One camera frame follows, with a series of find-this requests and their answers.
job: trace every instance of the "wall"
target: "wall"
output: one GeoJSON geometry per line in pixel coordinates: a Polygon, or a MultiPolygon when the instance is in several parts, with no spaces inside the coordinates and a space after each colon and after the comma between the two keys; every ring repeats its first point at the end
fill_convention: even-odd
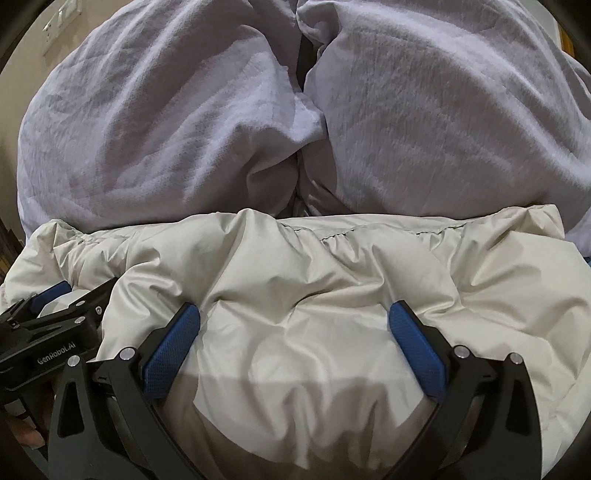
{"type": "Polygon", "coordinates": [[[548,10],[538,0],[519,0],[533,17],[538,21],[546,33],[554,40],[560,47],[560,31],[558,30],[558,23],[548,10]]]}
{"type": "Polygon", "coordinates": [[[42,55],[43,27],[64,0],[54,1],[37,18],[0,73],[0,219],[24,239],[17,211],[17,139],[29,102],[49,73],[98,25],[130,0],[82,0],[82,14],[42,55]]]}

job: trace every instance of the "wrinkled fabric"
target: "wrinkled fabric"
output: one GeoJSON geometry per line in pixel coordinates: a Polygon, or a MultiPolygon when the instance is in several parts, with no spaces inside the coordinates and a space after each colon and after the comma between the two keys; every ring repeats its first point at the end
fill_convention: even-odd
{"type": "MultiPolygon", "coordinates": [[[[591,206],[591,75],[517,0],[301,0],[319,48],[296,215],[591,206]]],[[[569,236],[591,254],[591,221],[569,236]]]]}
{"type": "Polygon", "coordinates": [[[31,101],[18,140],[25,233],[250,207],[291,216],[295,153],[323,136],[297,86],[287,0],[135,0],[31,101]]]}
{"type": "Polygon", "coordinates": [[[243,210],[91,235],[56,220],[11,268],[0,311],[119,277],[107,359],[190,301],[202,329],[163,415],[209,479],[379,480],[433,408],[387,328],[404,299],[452,345],[524,357],[548,471],[591,407],[591,269],[563,238],[554,206],[465,221],[243,210]]]}

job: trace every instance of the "screw head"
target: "screw head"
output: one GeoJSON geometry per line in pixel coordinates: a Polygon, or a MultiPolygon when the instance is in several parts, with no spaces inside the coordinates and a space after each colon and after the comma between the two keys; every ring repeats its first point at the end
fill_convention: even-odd
{"type": "Polygon", "coordinates": [[[453,348],[453,353],[458,358],[468,358],[470,356],[470,349],[467,346],[457,345],[453,348]]]}
{"type": "Polygon", "coordinates": [[[80,363],[80,357],[78,355],[72,355],[69,359],[68,359],[68,366],[69,367],[75,367],[76,365],[78,365],[80,363]]]}
{"type": "Polygon", "coordinates": [[[523,363],[523,357],[515,352],[509,355],[509,360],[511,360],[515,365],[521,365],[523,363]]]}
{"type": "Polygon", "coordinates": [[[131,347],[124,348],[119,353],[119,358],[122,360],[131,360],[135,355],[135,349],[131,347]]]}

